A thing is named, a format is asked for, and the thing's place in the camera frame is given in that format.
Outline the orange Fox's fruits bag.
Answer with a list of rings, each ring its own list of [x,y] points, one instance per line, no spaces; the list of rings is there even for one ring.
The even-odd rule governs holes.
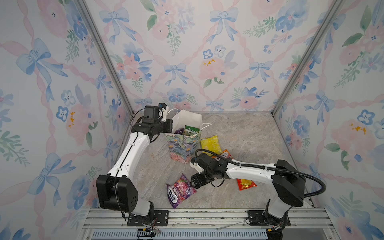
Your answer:
[[[226,159],[233,159],[233,156],[230,154],[230,152],[228,150],[224,150],[222,151],[221,153],[219,153],[219,155],[222,157],[222,158],[226,158]],[[217,156],[212,156],[213,159],[217,160],[217,161],[220,161],[221,158],[217,157]]]

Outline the yellow snack packet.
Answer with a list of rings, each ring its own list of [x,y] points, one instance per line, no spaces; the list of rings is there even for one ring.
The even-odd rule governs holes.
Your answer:
[[[202,149],[220,154],[222,152],[218,136],[212,136],[209,138],[200,140]]]

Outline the floral paper gift bag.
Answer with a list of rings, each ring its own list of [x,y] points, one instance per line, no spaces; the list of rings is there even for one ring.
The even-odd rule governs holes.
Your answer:
[[[183,164],[188,164],[195,154],[201,140],[203,129],[211,126],[211,123],[204,123],[201,114],[179,111],[173,118],[171,133],[166,134],[167,146],[171,159]],[[193,136],[177,135],[175,131],[185,128],[185,125],[199,128],[200,132]]]

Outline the red small snack packet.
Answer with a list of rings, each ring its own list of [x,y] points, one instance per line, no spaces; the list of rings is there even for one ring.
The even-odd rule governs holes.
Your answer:
[[[251,180],[245,179],[237,179],[238,188],[240,191],[247,190],[253,187],[257,187],[257,185]]]

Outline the purple Fox's berries bag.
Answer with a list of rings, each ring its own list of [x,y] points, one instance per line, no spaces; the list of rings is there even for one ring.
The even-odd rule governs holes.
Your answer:
[[[184,133],[184,130],[185,130],[184,128],[178,129],[175,131],[175,134],[182,135]]]
[[[195,194],[197,191],[191,187],[190,181],[184,174],[173,184],[167,184],[167,194],[173,209]]]

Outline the green Fox's lemon bag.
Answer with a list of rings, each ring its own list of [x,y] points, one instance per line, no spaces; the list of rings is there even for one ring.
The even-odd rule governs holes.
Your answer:
[[[183,131],[183,135],[185,135],[185,136],[193,136],[195,134],[198,134],[199,132],[200,132],[199,128],[195,128],[195,127],[191,127],[191,126],[185,125],[184,131]]]

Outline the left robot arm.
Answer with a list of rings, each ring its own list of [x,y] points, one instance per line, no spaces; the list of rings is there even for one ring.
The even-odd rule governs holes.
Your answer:
[[[173,120],[168,119],[169,107],[165,103],[145,106],[144,115],[131,126],[128,143],[115,165],[96,181],[100,207],[119,211],[122,216],[133,214],[152,220],[154,205],[139,197],[133,184],[134,173],[146,148],[161,133],[171,133]]]

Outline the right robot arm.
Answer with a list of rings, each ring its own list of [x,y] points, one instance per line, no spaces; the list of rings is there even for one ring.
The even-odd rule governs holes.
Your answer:
[[[302,207],[306,180],[285,160],[275,164],[256,165],[205,153],[192,158],[190,166],[197,173],[191,177],[191,186],[199,189],[214,180],[250,180],[273,186],[273,198],[268,201],[264,217],[281,220],[292,207]]]

